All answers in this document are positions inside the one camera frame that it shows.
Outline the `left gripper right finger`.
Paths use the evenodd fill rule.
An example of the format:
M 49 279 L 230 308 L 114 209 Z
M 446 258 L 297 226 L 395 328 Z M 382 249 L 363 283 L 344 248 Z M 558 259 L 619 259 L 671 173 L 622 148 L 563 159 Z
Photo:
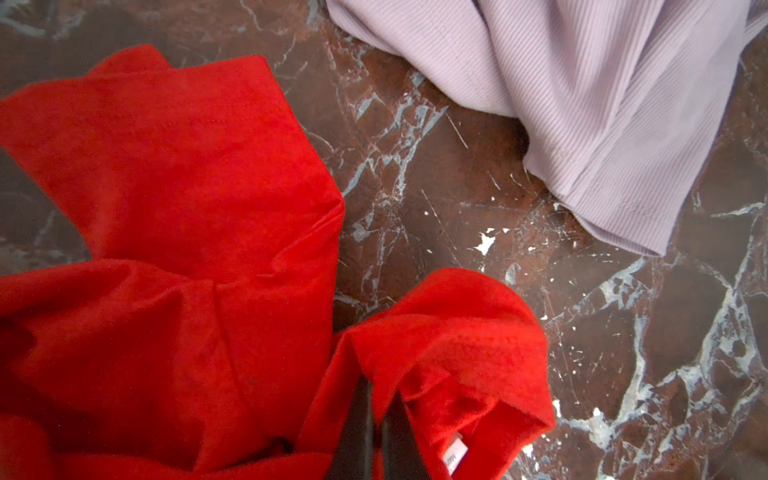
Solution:
M 394 395 L 381 423 L 381 452 L 384 479 L 430 479 L 400 393 Z

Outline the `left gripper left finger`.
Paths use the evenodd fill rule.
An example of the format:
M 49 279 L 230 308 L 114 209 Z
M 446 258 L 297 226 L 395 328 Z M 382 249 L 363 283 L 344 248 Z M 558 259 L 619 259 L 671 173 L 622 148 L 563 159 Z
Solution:
M 361 376 L 342 427 L 336 451 L 325 480 L 371 480 L 373 478 L 375 424 L 372 387 Z

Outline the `red cloth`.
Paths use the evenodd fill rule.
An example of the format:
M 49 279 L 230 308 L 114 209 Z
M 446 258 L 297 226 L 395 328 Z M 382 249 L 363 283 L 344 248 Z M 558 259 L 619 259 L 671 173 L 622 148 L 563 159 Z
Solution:
M 443 268 L 332 330 L 344 201 L 267 62 L 154 47 L 1 102 L 85 263 L 1 281 L 5 479 L 323 479 L 361 376 L 430 479 L 497 479 L 555 424 L 525 302 Z

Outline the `light lilac ribbed cloth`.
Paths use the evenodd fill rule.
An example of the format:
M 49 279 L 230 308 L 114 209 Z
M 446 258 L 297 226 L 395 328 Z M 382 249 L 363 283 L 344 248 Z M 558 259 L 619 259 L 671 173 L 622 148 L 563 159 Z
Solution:
M 456 103 L 518 118 L 525 168 L 597 239 L 665 254 L 763 1 L 331 1 Z

